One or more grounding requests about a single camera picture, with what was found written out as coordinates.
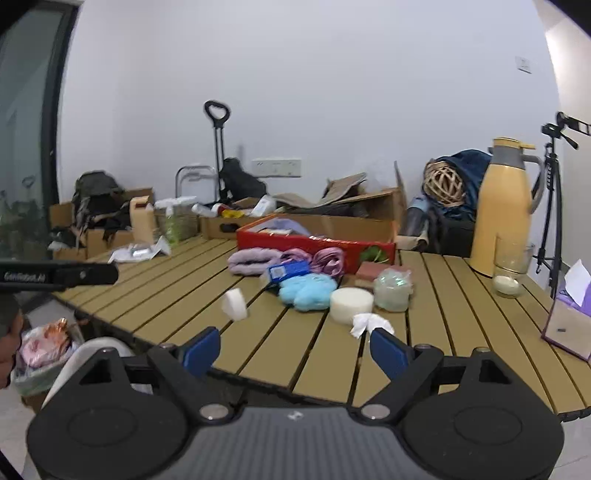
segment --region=wall switch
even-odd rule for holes
[[[515,57],[515,63],[517,64],[517,70],[522,72],[531,73],[531,65],[528,59],[523,57]]]

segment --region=crumpled tissue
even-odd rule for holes
[[[376,313],[358,313],[354,315],[351,335],[359,338],[366,331],[371,335],[371,332],[376,328],[383,328],[391,335],[394,335],[394,329],[390,325],[390,322]]]

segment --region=wooden slatted table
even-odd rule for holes
[[[355,339],[328,312],[288,309],[261,290],[258,278],[230,274],[226,262],[235,248],[234,241],[193,238],[172,257],[120,266],[114,286],[77,287],[58,298],[148,343],[181,345],[217,327],[222,351],[214,367],[280,391],[359,406],[387,385],[365,335]],[[535,282],[526,279],[525,293],[511,300],[496,295],[490,279],[464,259],[404,251],[398,261],[413,271],[411,306],[406,313],[376,310],[397,338],[429,343],[446,355],[469,356],[488,346],[564,419],[589,414],[591,368],[540,338],[552,302]],[[220,297],[235,287],[249,317],[232,323]]]

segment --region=backpack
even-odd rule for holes
[[[232,194],[232,200],[242,200],[246,197],[261,198],[267,194],[267,185],[258,178],[245,172],[237,158],[225,158],[223,168],[220,170],[220,178],[226,188],[222,190],[220,201],[229,200],[228,191]]]
[[[125,203],[124,190],[103,170],[83,174],[76,180],[75,189],[72,203],[80,232],[104,225]]]

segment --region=door frame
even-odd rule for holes
[[[48,213],[49,207],[59,202],[57,190],[57,128],[60,95],[67,52],[79,7],[60,2],[40,1],[35,6],[35,9],[63,13],[51,50],[41,110],[41,185],[43,206],[45,212]],[[46,219],[49,231],[49,215],[46,215]]]

